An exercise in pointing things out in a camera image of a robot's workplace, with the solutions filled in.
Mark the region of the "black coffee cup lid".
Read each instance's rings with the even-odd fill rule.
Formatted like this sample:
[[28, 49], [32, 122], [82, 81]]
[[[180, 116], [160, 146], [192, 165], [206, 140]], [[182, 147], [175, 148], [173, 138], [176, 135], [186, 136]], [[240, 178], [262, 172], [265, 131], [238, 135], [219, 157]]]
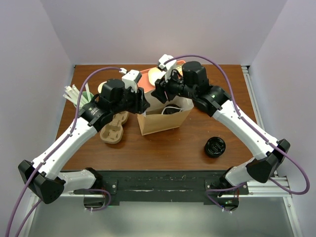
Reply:
[[163, 115], [171, 115], [171, 114], [174, 114], [174, 113], [178, 113], [178, 112], [181, 112], [183, 109], [180, 108], [179, 106], [175, 105], [175, 104], [170, 104], [166, 107], [164, 107], [163, 111], [162, 111], [162, 114]]

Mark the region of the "brown paper bag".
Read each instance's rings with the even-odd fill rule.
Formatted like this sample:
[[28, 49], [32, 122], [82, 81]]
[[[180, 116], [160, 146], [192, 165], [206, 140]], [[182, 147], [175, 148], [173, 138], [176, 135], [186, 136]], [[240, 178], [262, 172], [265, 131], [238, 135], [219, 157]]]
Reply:
[[[150, 107], [143, 114], [137, 116], [143, 136], [180, 127], [194, 107], [191, 99], [178, 96], [172, 101], [163, 104], [153, 97], [151, 92], [152, 91], [145, 93], [146, 100], [150, 103]], [[163, 115], [162, 111], [164, 107], [170, 104], [175, 104], [183, 110], [171, 115]]]

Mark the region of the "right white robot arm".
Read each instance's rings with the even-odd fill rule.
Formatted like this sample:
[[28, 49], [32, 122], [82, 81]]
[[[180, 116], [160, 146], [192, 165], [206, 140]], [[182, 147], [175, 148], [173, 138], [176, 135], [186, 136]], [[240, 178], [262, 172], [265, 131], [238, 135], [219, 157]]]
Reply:
[[241, 109], [235, 109], [233, 100], [223, 88], [210, 85], [206, 68], [197, 61], [176, 69], [176, 61], [158, 63], [162, 73], [155, 82], [151, 95], [160, 102], [171, 101], [175, 96], [191, 99], [194, 106], [221, 122], [250, 150], [253, 157], [238, 166], [229, 168], [220, 179], [220, 189], [231, 194], [241, 183], [255, 180], [266, 183], [284, 160], [290, 143], [286, 139], [266, 134]]

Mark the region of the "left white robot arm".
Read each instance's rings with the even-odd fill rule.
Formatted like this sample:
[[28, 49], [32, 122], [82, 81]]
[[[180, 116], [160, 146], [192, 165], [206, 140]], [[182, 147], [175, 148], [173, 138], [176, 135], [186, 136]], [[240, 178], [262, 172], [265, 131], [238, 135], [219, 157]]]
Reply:
[[24, 183], [45, 204], [57, 200], [62, 193], [87, 189], [96, 194], [102, 189], [102, 177], [92, 168], [62, 172], [75, 152], [90, 138], [110, 123], [115, 114], [130, 112], [142, 114], [149, 103], [145, 93], [134, 80], [110, 79], [103, 84], [96, 101], [85, 104], [79, 118], [39, 157], [24, 160], [18, 170]]

